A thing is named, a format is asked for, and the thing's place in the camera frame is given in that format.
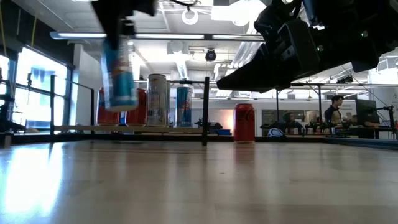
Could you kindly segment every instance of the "red soda can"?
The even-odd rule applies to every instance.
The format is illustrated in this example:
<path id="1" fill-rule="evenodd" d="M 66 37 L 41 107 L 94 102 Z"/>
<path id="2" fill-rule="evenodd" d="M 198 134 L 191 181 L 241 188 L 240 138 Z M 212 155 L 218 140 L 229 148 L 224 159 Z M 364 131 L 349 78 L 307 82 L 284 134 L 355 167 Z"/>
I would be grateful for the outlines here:
<path id="1" fill-rule="evenodd" d="M 129 126 L 145 126 L 147 123 L 147 93 L 141 88 L 137 92 L 138 107 L 126 113 L 126 125 Z"/>
<path id="2" fill-rule="evenodd" d="M 242 143 L 254 142 L 256 123 L 252 104 L 237 104 L 234 109 L 234 141 Z"/>
<path id="3" fill-rule="evenodd" d="M 119 123 L 120 123 L 120 113 L 111 112 L 105 109 L 105 92 L 104 88 L 101 88 L 98 92 L 97 124 L 118 125 Z"/>

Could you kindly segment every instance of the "black camera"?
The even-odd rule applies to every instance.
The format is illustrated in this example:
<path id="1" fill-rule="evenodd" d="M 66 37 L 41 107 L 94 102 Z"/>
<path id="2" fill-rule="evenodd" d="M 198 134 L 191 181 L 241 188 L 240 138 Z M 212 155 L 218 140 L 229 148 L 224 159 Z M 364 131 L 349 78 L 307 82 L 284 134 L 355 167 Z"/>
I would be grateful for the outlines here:
<path id="1" fill-rule="evenodd" d="M 212 61 L 216 60 L 216 57 L 217 57 L 217 54 L 214 51 L 214 49 L 208 49 L 207 50 L 206 57 L 205 57 L 206 61 L 212 62 Z"/>

